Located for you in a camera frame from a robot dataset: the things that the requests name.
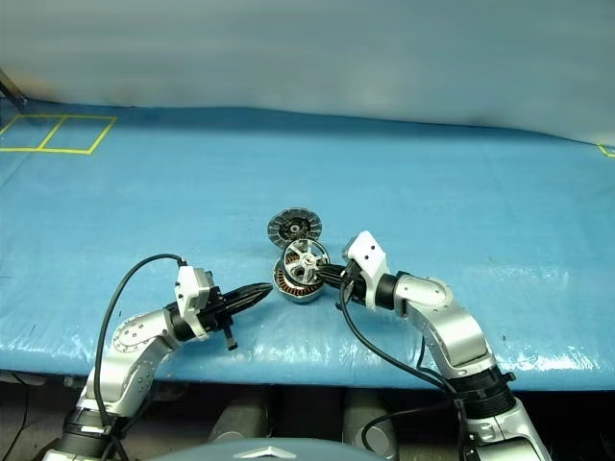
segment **white wall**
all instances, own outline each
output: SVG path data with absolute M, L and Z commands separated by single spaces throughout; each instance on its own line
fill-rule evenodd
M 615 144 L 612 0 L 0 0 L 31 97 L 492 125 Z

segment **black cable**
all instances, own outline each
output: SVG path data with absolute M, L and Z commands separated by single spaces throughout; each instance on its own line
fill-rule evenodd
M 26 421 L 28 421 L 28 407 L 30 406 L 30 386 L 28 386 L 28 384 L 26 384 L 19 376 L 17 376 L 15 373 L 11 373 L 12 377 L 14 377 L 17 381 L 19 381 L 23 386 L 24 386 L 24 397 L 23 397 L 23 417 L 21 419 L 21 426 L 19 427 L 19 429 L 17 430 L 17 432 L 15 433 L 14 437 L 12 438 L 12 442 L 9 445 L 9 449 L 7 450 L 6 453 L 4 453 L 4 456 L 2 457 L 2 461 L 7 461 L 7 459 L 9 459 L 9 455 L 11 454 L 12 449 L 14 448 L 15 444 L 17 443 L 17 440 L 19 439 L 19 436 L 21 435 L 21 432 L 23 432 L 23 429 L 26 427 Z
M 128 431 L 138 423 L 138 420 L 141 419 L 141 416 L 147 411 L 147 409 L 151 406 L 152 401 L 154 401 L 154 397 L 152 396 L 153 391 L 150 391 L 146 397 L 146 400 L 140 406 L 140 408 L 136 411 L 135 415 L 126 423 L 124 427 L 122 427 L 122 437 L 124 437 Z
M 462 400 L 456 400 L 455 405 L 459 410 L 459 434 L 457 436 L 457 456 L 459 457 L 459 461 L 465 461 L 465 441 L 466 441 L 466 430 L 467 427 L 467 415 L 465 413 L 465 407 L 463 406 Z
M 115 309 L 117 300 L 122 294 L 122 291 L 124 291 L 128 280 L 130 280 L 130 278 L 135 274 L 135 272 L 138 271 L 141 267 L 152 261 L 156 261 L 157 259 L 174 259 L 180 266 L 185 264 L 184 260 L 181 257 L 172 254 L 153 255 L 139 261 L 137 264 L 135 264 L 135 266 L 133 266 L 130 271 L 126 273 L 124 278 L 119 282 L 119 285 L 117 285 L 115 293 L 113 293 L 113 296 L 111 297 L 111 300 L 109 302 L 109 306 L 107 307 L 107 312 L 105 312 L 103 323 L 100 327 L 100 333 L 98 335 L 98 344 L 96 346 L 96 360 L 94 362 L 94 398 L 96 398 L 96 405 L 98 406 L 98 412 L 100 413 L 100 419 L 103 426 L 108 426 L 111 424 L 109 413 L 107 413 L 107 408 L 105 408 L 103 396 L 100 392 L 100 373 L 101 366 L 103 363 L 103 350 L 105 348 L 105 337 L 107 336 L 107 328 L 109 327 L 109 321 L 111 320 L 111 315 L 113 314 L 113 310 Z M 128 455 L 126 454 L 122 443 L 113 434 L 111 435 L 110 445 L 115 445 L 115 448 L 122 461 L 128 461 Z
M 350 328 L 351 332 L 355 335 L 355 337 L 360 341 L 360 343 L 363 346 L 365 346 L 367 349 L 369 349 L 375 355 L 379 356 L 380 358 L 382 358 L 386 362 L 390 363 L 394 367 L 397 367 L 400 370 L 403 370 L 403 371 L 405 371 L 407 373 L 410 373 L 413 376 L 416 376 L 416 377 L 418 377 L 420 379 L 423 379 L 425 382 L 428 382 L 429 384 L 432 384 L 435 387 L 437 387 L 438 389 L 440 389 L 441 391 L 445 392 L 447 394 L 447 397 L 448 397 L 448 401 L 446 402 L 447 404 L 450 404 L 451 401 L 453 401 L 455 403 L 455 406 L 457 407 L 458 412 L 459 412 L 459 434 L 458 434 L 458 441 L 457 441 L 457 451 L 458 451 L 459 459 L 460 460 L 464 460 L 465 459 L 465 454 L 464 454 L 464 450 L 465 450 L 465 436 L 466 436 L 466 434 L 465 434 L 465 426 L 466 426 L 467 418 L 466 418 L 465 407 L 463 405 L 463 400 L 461 400 L 461 399 L 459 399 L 457 397 L 456 389 L 442 375 L 440 375 L 435 370 L 432 370 L 432 369 L 429 369 L 427 367 L 423 367 L 422 366 L 423 359 L 425 358 L 425 348 L 426 348 L 425 336 L 423 337 L 423 339 L 421 341 L 421 351 L 419 353 L 419 357 L 418 357 L 418 360 L 417 360 L 417 367 L 416 368 L 413 368 L 413 367 L 411 367 L 409 365 L 406 365 L 404 362 L 401 362 L 401 361 L 397 360 L 396 358 L 390 356 L 386 352 L 380 350 L 373 343 L 371 343 L 365 336 L 363 336 L 360 331 L 358 331 L 357 326 L 353 322 L 353 319 L 351 318 L 351 316 L 350 316 L 350 314 L 348 312 L 348 306 L 346 305 L 347 301 L 346 301 L 346 297 L 344 295 L 344 293 L 346 291 L 346 288 L 348 287 L 348 284 L 349 284 L 349 282 L 347 280 L 342 280 L 341 285 L 339 287 L 339 308 L 341 309 L 342 314 L 344 315 L 344 319 L 346 320 L 346 323 L 348 324 L 348 327 Z M 410 409 L 410 410 L 402 410 L 401 412 L 397 412 L 397 413 L 400 413 L 400 414 L 414 414 L 414 413 L 420 413 L 422 411 L 428 411 L 429 409 L 430 409 L 430 407 L 421 407 L 421 408 L 413 408 L 413 409 Z M 368 448 L 369 444 L 366 443 L 367 442 L 367 438 L 366 438 L 367 437 L 367 430 L 369 430 L 369 427 L 367 429 L 365 429 L 365 427 L 364 427 L 363 431 L 361 431 L 361 440 L 363 442 L 363 445 Z
M 442 382 L 442 384 L 447 385 L 446 380 L 444 379 L 442 375 L 440 375 L 435 370 L 432 370 L 431 368 L 423 366 L 423 359 L 425 358 L 425 346 L 426 346 L 426 340 L 425 340 L 425 336 L 423 336 L 423 339 L 421 340 L 421 352 L 419 353 L 419 358 L 416 361 L 416 369 L 420 372 L 423 372 L 423 373 L 426 373 L 428 375 L 435 377 L 438 381 Z
M 341 283 L 341 285 L 339 287 L 339 307 L 340 307 L 342 313 L 344 314 L 344 319 L 346 320 L 346 323 L 348 324 L 348 327 L 350 328 L 351 332 L 360 341 L 360 343 L 363 346 L 365 346 L 367 349 L 369 349 L 375 355 L 377 355 L 378 357 L 380 357 L 384 361 L 390 363 L 394 367 L 397 367 L 400 370 L 405 371 L 406 373 L 410 373 L 411 375 L 413 375 L 415 377 L 418 377 L 419 379 L 423 379 L 425 382 L 428 382 L 429 384 L 437 387 L 438 389 L 440 389 L 441 391 L 446 392 L 447 394 L 451 394 L 452 390 L 453 390 L 453 392 L 455 391 L 450 386 L 450 384 L 448 384 L 448 383 L 445 384 L 444 382 L 440 381 L 439 379 L 436 379 L 435 377 L 432 377 L 432 376 L 430 376 L 430 375 L 428 375 L 426 373 L 420 372 L 419 370 L 417 370 L 417 369 L 415 369 L 413 367 L 410 367 L 409 365 L 406 365 L 404 362 L 401 362 L 398 359 L 390 356 L 388 353 L 380 350 L 372 342 L 370 342 L 365 336 L 363 336 L 361 334 L 361 332 L 357 329 L 357 326 L 355 325 L 355 322 L 353 322 L 353 319 L 351 318 L 351 316 L 350 316 L 350 314 L 348 312 L 348 306 L 346 305 L 346 297 L 344 295 L 347 286 L 348 286 L 348 282 L 347 281 L 342 281 L 342 283 Z
M 111 456 L 111 452 L 112 451 L 113 451 L 113 442 L 109 441 L 109 443 L 105 447 L 105 451 L 103 451 L 103 454 L 100 457 L 100 460 L 101 461 L 107 461 L 109 459 L 109 457 Z
M 371 429 L 375 425 L 383 421 L 390 420 L 392 418 L 397 418 L 398 416 L 416 415 L 418 413 L 431 413 L 433 411 L 444 410 L 445 408 L 448 408 L 449 406 L 451 406 L 451 403 L 452 401 L 450 399 L 446 399 L 434 405 L 421 406 L 418 408 L 411 408 L 409 410 L 395 411 L 393 413 L 387 413 L 386 415 L 382 415 L 382 416 L 379 416 L 378 418 L 374 418 L 372 421 L 367 423 L 361 430 L 361 442 L 363 443 L 364 447 L 366 447 L 370 451 L 374 451 L 374 449 L 372 449 L 372 447 L 369 445 L 369 442 L 367 441 L 367 432 L 369 432 L 369 429 Z

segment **yellow square marking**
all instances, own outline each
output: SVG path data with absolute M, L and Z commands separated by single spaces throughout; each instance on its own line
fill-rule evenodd
M 0 130 L 0 136 L 4 134 L 17 120 L 21 118 L 58 118 L 58 122 L 44 137 L 44 139 L 36 147 L 0 147 L 0 152 L 38 152 L 38 153 L 54 153 L 54 154 L 83 154 L 89 156 L 92 154 L 101 141 L 105 138 L 113 124 L 117 121 L 117 117 L 107 115 L 75 115 L 70 113 L 38 113 L 34 114 L 18 114 L 4 128 Z M 87 149 L 63 149 L 56 147 L 45 147 L 54 137 L 54 134 L 60 129 L 62 124 L 68 119 L 86 119 L 86 120 L 108 120 L 109 123 L 94 139 L 94 142 Z
M 596 145 L 601 151 L 603 151 L 603 154 L 605 154 L 607 157 L 615 158 L 615 148 L 605 147 L 602 144 L 596 144 Z

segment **blue tarp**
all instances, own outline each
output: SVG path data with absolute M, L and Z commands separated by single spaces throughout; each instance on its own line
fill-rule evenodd
M 3 126 L 12 119 L 3 106 Z M 322 219 L 341 261 L 371 231 L 392 271 L 448 282 L 517 389 L 614 389 L 615 158 L 535 133 L 255 109 L 116 109 L 91 155 L 0 152 L 0 369 L 85 375 L 109 298 L 147 255 L 212 270 L 223 291 L 270 281 L 269 219 Z M 0 149 L 38 146 L 51 122 L 16 121 Z M 90 148 L 107 126 L 66 120 L 48 148 Z M 173 301 L 172 262 L 134 277 L 112 320 Z M 422 387 L 364 349 L 329 292 L 297 305 L 273 292 L 222 334 L 160 368 L 171 379 Z M 390 312 L 358 326 L 411 362 L 420 337 Z

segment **metal disc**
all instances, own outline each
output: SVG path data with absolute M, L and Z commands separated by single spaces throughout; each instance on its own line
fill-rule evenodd
M 299 238 L 290 242 L 282 255 L 284 275 L 299 286 L 322 283 L 318 277 L 318 266 L 329 264 L 329 254 L 316 240 Z
M 316 213 L 307 208 L 288 208 L 276 214 L 267 225 L 269 240 L 285 248 L 293 240 L 317 240 L 323 225 Z

